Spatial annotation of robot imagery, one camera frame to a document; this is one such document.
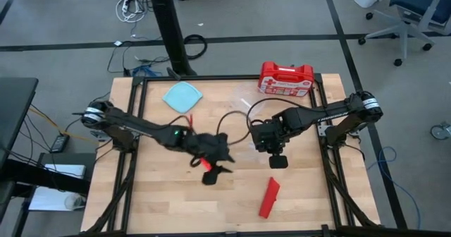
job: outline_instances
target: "red object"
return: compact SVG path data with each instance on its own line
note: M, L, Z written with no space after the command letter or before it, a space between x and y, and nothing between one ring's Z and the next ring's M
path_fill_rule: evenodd
M192 130L192 114L190 114L190 130Z
M259 216L268 219L269 213L273 209L276 201L277 193L279 192L280 184L274 180L273 177L269 179L268 188L266 189L265 198L261 203Z
M204 158L200 158L200 162L205 166L206 171L211 170L211 165L207 160L205 160Z
M279 66L265 61L261 67L259 88L262 92L277 95L305 96L314 82L313 67Z

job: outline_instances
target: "desk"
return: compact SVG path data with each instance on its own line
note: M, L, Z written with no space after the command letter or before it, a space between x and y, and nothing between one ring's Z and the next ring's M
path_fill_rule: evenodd
M191 80L204 97L190 111L198 133L215 133L222 115L232 110L230 99L234 89L242 83L257 80ZM329 102L345 98L338 74L324 74L323 83ZM131 78L116 78L110 100L127 111L132 87ZM143 118L154 123L168 123L179 114L162 101L163 95L175 81L151 81L147 84ZM308 97L284 97L306 107ZM139 102L134 102L135 114ZM285 102L266 102L256 119L267 119L291 107ZM177 122L187 125L186 121ZM237 140L247 131L245 118L228 116L221 130L229 134L229 141ZM214 186L201 184L202 167L191 168L188 154L169 152L151 138L141 138L127 233L201 233L225 231L289 231L320 229L322 224L333 225L326 178L322 167L316 128L311 127L293 138L284 149L288 157L287 169L270 169L266 153L258 153L249 146L252 139L230 147L235 164L224 163L233 174L221 174ZM348 139L348 144L358 146ZM108 145L98 157L110 150ZM342 166L350 195L374 222L378 223L376 205L360 153L344 147L340 149ZM82 231L88 229L104 211L112 196L118 153L111 152L97 162L89 190ZM258 216L269 177L281 185L278 200L268 219ZM341 197L338 195L340 215L345 222ZM119 206L119 218L123 204Z
M36 78L0 78L0 147L13 148L20 126L35 96ZM0 149L0 169L8 159L8 153ZM0 182L0 222L8 207L16 182Z

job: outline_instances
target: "chair base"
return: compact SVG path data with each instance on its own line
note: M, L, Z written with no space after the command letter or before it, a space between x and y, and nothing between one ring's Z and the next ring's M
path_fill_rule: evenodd
M365 37L362 39L359 39L359 44L364 44L365 39L371 39L375 37L380 37L384 35L394 34L398 35L400 37L400 45L401 45L401 59L396 59L394 64L395 66L400 66L404 60L407 59L407 38L409 35L412 37L415 37L417 39L420 39L427 44L423 47L423 50L428 51L435 42L431 40L429 37L427 37L424 33L422 33L420 30L418 30L416 27L414 27L412 24L403 21L401 18L390 16L387 14L384 14L380 11L374 11L375 14L382 17L384 20L388 21L389 23L394 23L395 25L389 28L386 28L384 30L380 30L378 32L373 32L370 34L365 35Z

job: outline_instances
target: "chair wheel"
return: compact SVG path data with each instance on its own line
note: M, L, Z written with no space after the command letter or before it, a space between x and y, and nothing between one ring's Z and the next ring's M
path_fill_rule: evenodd
M370 19L373 18L373 14L372 14L371 12L368 12L368 13L365 15L365 18L366 18L367 20L370 20Z
M402 60L401 59L396 59L393 64L395 64L395 66L399 67L399 66L402 65Z
M366 43L366 39L364 37L359 39L359 45L363 45L365 43Z
M423 46L423 50L424 51L429 51L429 50L431 50L431 48L432 48L432 45L431 44L425 44L424 46Z
M434 125L431 128L431 135L437 140L447 140L450 138L450 134L446 131L446 128L442 125Z

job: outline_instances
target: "blue cloth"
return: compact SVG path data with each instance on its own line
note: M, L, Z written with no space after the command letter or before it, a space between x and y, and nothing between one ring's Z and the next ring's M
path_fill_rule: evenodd
M424 15L432 0L390 0L390 6L398 5L419 15ZM451 16L451 0L440 0L432 20L438 23L446 22Z
M163 101L177 112L184 114L201 98L202 93L194 86L186 82L179 82L163 96Z

